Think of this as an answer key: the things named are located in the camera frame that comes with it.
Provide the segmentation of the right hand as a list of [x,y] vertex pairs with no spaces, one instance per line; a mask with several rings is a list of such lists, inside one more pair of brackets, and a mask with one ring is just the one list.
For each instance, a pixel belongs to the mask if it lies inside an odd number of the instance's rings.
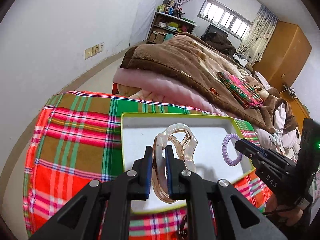
[[308,227],[310,225],[311,218],[311,205],[305,210],[300,207],[288,207],[286,205],[280,205],[275,194],[266,202],[265,207],[266,217],[275,223],[291,226]]

